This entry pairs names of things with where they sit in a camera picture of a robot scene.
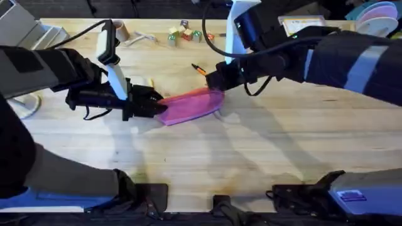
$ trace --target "orange marker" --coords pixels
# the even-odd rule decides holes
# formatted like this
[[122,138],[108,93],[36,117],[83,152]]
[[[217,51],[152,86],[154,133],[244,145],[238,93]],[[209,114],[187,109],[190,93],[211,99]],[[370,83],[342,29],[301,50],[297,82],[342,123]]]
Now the orange marker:
[[201,75],[207,76],[207,72],[206,72],[204,69],[198,67],[197,65],[195,65],[195,64],[193,64],[193,63],[192,63],[191,65],[192,65],[193,68],[196,69]]

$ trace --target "blue panel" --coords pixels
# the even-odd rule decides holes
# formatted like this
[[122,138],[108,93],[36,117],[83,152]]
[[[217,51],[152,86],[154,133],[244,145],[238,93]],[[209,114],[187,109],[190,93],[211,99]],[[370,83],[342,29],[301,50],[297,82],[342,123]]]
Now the blue panel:
[[34,191],[31,188],[26,192],[11,197],[0,198],[0,209],[11,207],[82,207],[89,208],[101,205],[112,200],[113,197],[88,197],[77,195],[63,195]]
[[364,51],[349,70],[344,88],[360,94],[363,93],[378,60],[387,49],[388,46],[370,46]]

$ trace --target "toy block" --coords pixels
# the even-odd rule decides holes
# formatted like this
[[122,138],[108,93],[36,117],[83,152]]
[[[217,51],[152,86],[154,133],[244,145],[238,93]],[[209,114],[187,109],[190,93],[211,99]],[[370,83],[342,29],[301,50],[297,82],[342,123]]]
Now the toy block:
[[183,26],[183,27],[185,27],[186,29],[188,28],[188,21],[187,20],[181,20],[180,21],[180,26]]
[[193,32],[193,41],[200,42],[201,36],[202,36],[201,31],[194,31]]
[[179,32],[178,32],[177,28],[175,28],[175,27],[170,28],[169,29],[169,35],[174,35],[174,36],[177,37],[179,35]]
[[179,33],[179,36],[180,36],[180,37],[183,36],[184,31],[186,31],[186,28],[185,28],[183,25],[181,25],[181,26],[178,28],[178,33]]
[[184,31],[183,38],[187,41],[191,41],[193,39],[193,31],[190,29]]
[[169,35],[168,36],[168,45],[169,46],[176,46],[176,36]]
[[208,37],[209,41],[211,41],[212,43],[214,43],[214,41],[215,41],[215,36],[214,36],[214,35],[207,34],[207,37]]

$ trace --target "wooden table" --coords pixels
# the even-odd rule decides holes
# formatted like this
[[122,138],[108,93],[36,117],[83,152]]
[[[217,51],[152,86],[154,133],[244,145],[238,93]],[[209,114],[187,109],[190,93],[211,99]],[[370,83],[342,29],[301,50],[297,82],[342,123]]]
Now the wooden table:
[[[94,19],[43,19],[71,35]],[[205,83],[191,63],[208,72],[223,57],[202,43],[166,44],[168,28],[179,20],[125,20],[130,31],[153,33],[154,44],[121,45],[117,54],[126,76],[153,78],[163,95]],[[201,29],[199,20],[191,28]],[[223,48],[225,21],[207,21]],[[93,62],[99,28],[66,45]],[[315,183],[329,171],[374,171],[402,167],[402,109],[345,90],[272,81],[259,97],[242,87],[227,92],[219,115],[171,127],[152,119],[121,121],[121,112],[83,121],[85,109],[71,111],[66,92],[41,92],[43,106],[24,123],[38,143],[60,156],[98,168],[120,168],[134,181],[169,184],[168,211],[206,211],[214,194],[234,204],[273,211],[264,192],[274,184]]]

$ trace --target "cable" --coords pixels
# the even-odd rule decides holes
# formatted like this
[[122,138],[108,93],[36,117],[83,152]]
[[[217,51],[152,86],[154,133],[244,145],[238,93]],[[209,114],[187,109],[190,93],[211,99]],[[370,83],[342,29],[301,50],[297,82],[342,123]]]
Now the cable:
[[244,90],[246,90],[247,95],[249,95],[251,97],[256,97],[265,89],[265,87],[269,84],[269,82],[271,81],[272,78],[273,78],[272,75],[268,76],[268,78],[266,78],[263,85],[257,90],[257,92],[255,92],[253,94],[250,93],[249,87],[247,86],[247,82],[244,82]]
[[85,109],[87,110],[87,113],[83,118],[83,120],[85,120],[85,121],[92,121],[92,120],[97,119],[99,117],[103,117],[103,116],[107,115],[108,113],[110,113],[113,110],[113,109],[106,109],[106,111],[104,111],[103,113],[100,113],[100,114],[97,114],[96,116],[92,116],[92,117],[88,118],[88,116],[89,116],[89,107],[88,107],[88,105],[85,106]]
[[212,50],[214,50],[215,52],[224,55],[225,57],[232,57],[232,58],[250,58],[250,57],[256,57],[258,55],[263,55],[263,54],[268,54],[268,53],[273,53],[276,52],[278,50],[282,50],[284,48],[288,48],[291,46],[295,46],[295,45],[300,45],[303,43],[313,43],[313,42],[318,42],[321,41],[323,37],[319,37],[319,36],[313,36],[313,37],[308,37],[308,38],[300,38],[300,39],[296,39],[296,40],[292,40],[292,41],[287,41],[285,43],[279,44],[275,47],[272,48],[268,48],[266,50],[263,51],[258,51],[258,52],[254,52],[254,53],[247,53],[247,54],[236,54],[236,53],[227,53],[223,50],[218,49],[209,39],[207,36],[207,29],[205,27],[205,17],[207,16],[208,10],[212,5],[212,1],[209,1],[207,6],[204,9],[204,13],[202,14],[202,32],[204,35],[204,39],[207,42],[207,44],[211,47]]
[[98,21],[96,24],[93,24],[92,26],[90,26],[90,27],[88,27],[87,29],[81,31],[80,33],[74,35],[73,37],[68,38],[68,39],[66,39],[66,40],[64,40],[64,41],[62,41],[62,42],[60,42],[60,43],[57,43],[56,45],[51,46],[51,47],[48,47],[48,49],[54,49],[54,48],[57,48],[57,47],[59,47],[59,46],[62,46],[62,45],[64,45],[64,44],[66,44],[66,43],[69,43],[69,42],[71,42],[71,41],[73,41],[73,40],[76,40],[77,38],[81,37],[82,35],[88,33],[88,31],[90,31],[90,30],[96,28],[97,26],[99,26],[99,25],[101,25],[101,24],[104,24],[104,23],[106,23],[106,22],[108,22],[108,21],[110,21],[110,19],[103,19],[103,20],[101,20],[101,21]]
[[131,1],[131,7],[133,7],[133,11],[134,11],[134,17],[139,18],[139,13],[138,13],[138,10],[137,10],[135,0],[130,0],[130,1]]

